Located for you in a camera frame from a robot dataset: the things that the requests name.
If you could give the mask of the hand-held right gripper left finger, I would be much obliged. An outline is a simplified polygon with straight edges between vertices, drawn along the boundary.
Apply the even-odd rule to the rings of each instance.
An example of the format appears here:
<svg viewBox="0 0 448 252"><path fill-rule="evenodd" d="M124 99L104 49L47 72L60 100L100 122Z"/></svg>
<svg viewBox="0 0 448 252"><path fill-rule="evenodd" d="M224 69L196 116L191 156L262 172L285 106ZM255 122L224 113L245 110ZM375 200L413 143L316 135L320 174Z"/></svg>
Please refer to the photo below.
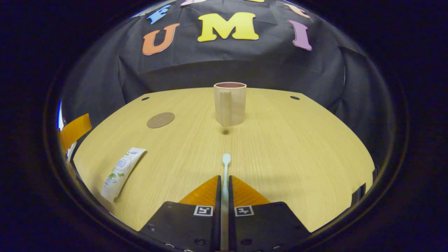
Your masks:
<svg viewBox="0 0 448 252"><path fill-rule="evenodd" d="M220 247L221 176L217 175L179 202L164 202L139 234L164 251L214 252Z"/></svg>

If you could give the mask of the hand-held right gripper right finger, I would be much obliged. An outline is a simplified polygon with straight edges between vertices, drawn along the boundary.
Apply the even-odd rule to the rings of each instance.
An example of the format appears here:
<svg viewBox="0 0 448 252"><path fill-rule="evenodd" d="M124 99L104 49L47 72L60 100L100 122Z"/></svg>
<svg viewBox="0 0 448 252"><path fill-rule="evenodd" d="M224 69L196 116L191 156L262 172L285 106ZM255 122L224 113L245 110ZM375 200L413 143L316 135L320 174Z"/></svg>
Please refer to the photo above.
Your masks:
<svg viewBox="0 0 448 252"><path fill-rule="evenodd" d="M311 233L285 202L269 202L229 177L229 248L235 252L288 252Z"/></svg>

